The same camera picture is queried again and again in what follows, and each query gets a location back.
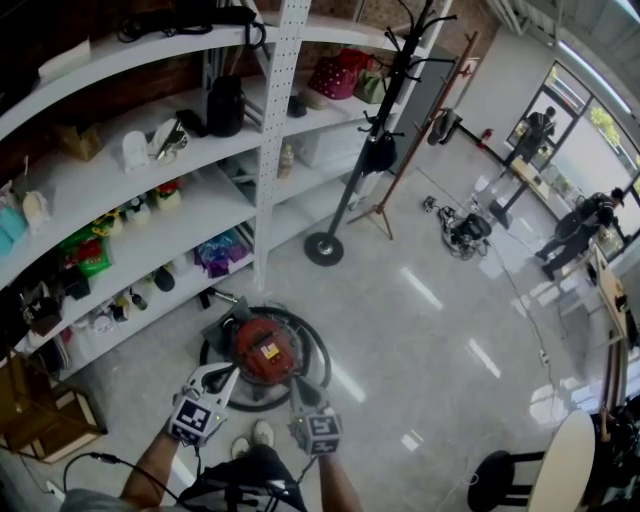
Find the sneaker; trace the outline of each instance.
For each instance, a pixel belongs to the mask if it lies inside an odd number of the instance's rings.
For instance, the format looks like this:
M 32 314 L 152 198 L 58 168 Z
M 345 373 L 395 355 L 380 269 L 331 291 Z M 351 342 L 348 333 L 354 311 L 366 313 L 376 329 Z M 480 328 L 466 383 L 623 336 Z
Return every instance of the sneaker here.
M 556 280 L 555 276 L 553 275 L 553 270 L 549 268 L 549 265 L 542 265 L 542 267 L 540 268 L 544 272 L 544 275 L 547 276 L 547 279 L 549 281 L 553 283 Z
M 251 440 L 253 444 L 266 444 L 273 448 L 276 435 L 273 432 L 273 428 L 266 420 L 258 420 L 253 426 L 251 432 Z
M 239 437 L 231 445 L 231 460 L 241 459 L 249 453 L 250 448 L 249 440 L 246 437 Z

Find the black hat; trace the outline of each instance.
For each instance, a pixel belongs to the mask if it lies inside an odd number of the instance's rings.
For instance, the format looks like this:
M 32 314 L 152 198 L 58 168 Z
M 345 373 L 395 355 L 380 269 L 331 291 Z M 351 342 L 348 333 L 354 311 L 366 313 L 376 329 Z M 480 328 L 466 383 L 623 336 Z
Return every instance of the black hat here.
M 612 199 L 617 199 L 618 201 L 620 201 L 620 204 L 622 206 L 624 206 L 624 192 L 622 191 L 622 189 L 620 187 L 616 187 L 611 191 L 611 198 Z

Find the concrete floor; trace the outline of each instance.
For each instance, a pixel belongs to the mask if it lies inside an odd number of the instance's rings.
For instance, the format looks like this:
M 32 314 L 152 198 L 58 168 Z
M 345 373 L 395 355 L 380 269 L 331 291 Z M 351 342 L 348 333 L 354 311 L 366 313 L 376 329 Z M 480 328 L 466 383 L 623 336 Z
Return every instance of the concrete floor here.
M 501 169 L 462 135 L 423 150 L 415 164 L 389 204 L 393 242 L 362 220 L 340 228 L 346 254 L 336 267 L 310 263 L 299 236 L 271 253 L 264 293 L 253 287 L 250 270 L 221 285 L 246 293 L 254 304 L 287 305 L 330 347 L 335 370 L 329 391 L 346 432 L 341 457 L 370 512 L 466 510 L 464 482 L 483 457 L 497 449 L 545 449 L 569 411 L 597 408 L 604 372 L 604 350 L 587 350 L 585 311 L 561 321 L 560 290 L 545 282 L 531 255 L 555 225 L 546 210 L 525 193 L 509 232 L 494 227 L 488 255 L 461 261 L 443 246 L 435 212 L 425 213 L 421 203 L 433 195 L 441 206 L 468 206 L 474 189 Z M 385 177 L 374 196 L 388 183 Z M 504 178 L 494 193 L 509 197 L 516 187 Z M 90 390 L 110 431 L 88 450 L 137 459 L 197 365 L 200 330 L 227 307 L 216 301 L 203 311 L 191 300 L 74 377 Z M 541 350 L 550 366 L 542 364 Z M 307 460 L 285 427 L 287 407 L 263 417 L 273 423 L 276 449 L 297 475 Z M 203 450 L 205 465 L 227 460 L 231 441 L 255 419 L 231 411 Z M 181 448 L 179 459 L 195 472 L 191 449 Z M 39 481 L 58 484 L 65 462 L 27 461 Z M 1 452 L 0 463 L 24 499 L 21 510 L 57 509 L 17 457 Z M 535 464 L 520 466 L 518 483 L 531 483 Z M 70 472 L 69 484 L 117 495 L 126 477 L 124 468 L 85 460 Z M 170 486 L 180 489 L 174 479 Z M 316 468 L 302 487 L 309 510 L 321 510 Z

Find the green bag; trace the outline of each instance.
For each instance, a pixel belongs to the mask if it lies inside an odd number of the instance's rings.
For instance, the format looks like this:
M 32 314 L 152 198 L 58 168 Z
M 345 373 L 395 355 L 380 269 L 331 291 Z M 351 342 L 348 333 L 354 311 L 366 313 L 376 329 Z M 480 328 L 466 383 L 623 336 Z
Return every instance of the green bag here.
M 391 82 L 391 78 L 382 78 L 382 75 L 377 71 L 363 69 L 358 75 L 358 83 L 353 94 L 356 98 L 367 103 L 382 103 L 389 82 Z

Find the vacuum hose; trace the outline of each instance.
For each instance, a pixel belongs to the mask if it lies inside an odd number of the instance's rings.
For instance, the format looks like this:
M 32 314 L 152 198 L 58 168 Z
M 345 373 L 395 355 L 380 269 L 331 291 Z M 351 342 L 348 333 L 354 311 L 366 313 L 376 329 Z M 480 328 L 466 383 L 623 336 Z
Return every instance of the vacuum hose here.
M 322 358 L 324 359 L 324 377 L 320 385 L 322 387 L 327 387 L 329 382 L 331 381 L 331 358 L 329 357 L 329 352 L 327 347 L 325 346 L 322 338 L 316 332 L 316 330 L 311 327 L 305 320 L 300 318 L 293 313 L 285 309 L 280 308 L 271 308 L 266 306 L 255 306 L 249 308 L 251 312 L 258 316 L 271 316 L 276 319 L 280 319 L 282 321 L 286 321 L 300 336 L 302 341 L 302 366 L 300 368 L 301 375 L 307 375 L 309 373 L 309 367 L 311 366 L 311 355 L 313 353 L 313 343 L 316 344 L 318 350 L 322 354 Z M 202 344 L 202 349 L 200 349 L 200 364 L 205 365 L 208 364 L 209 361 L 209 351 L 212 349 L 211 345 L 208 341 Z M 289 401 L 289 391 L 284 393 L 281 397 L 276 398 L 275 400 L 268 402 L 266 404 L 261 405 L 247 405 L 244 403 L 236 402 L 232 399 L 229 400 L 227 404 L 232 409 L 236 409 L 238 411 L 244 412 L 264 412 L 271 409 L 275 409 L 279 405 L 282 405 L 285 402 Z

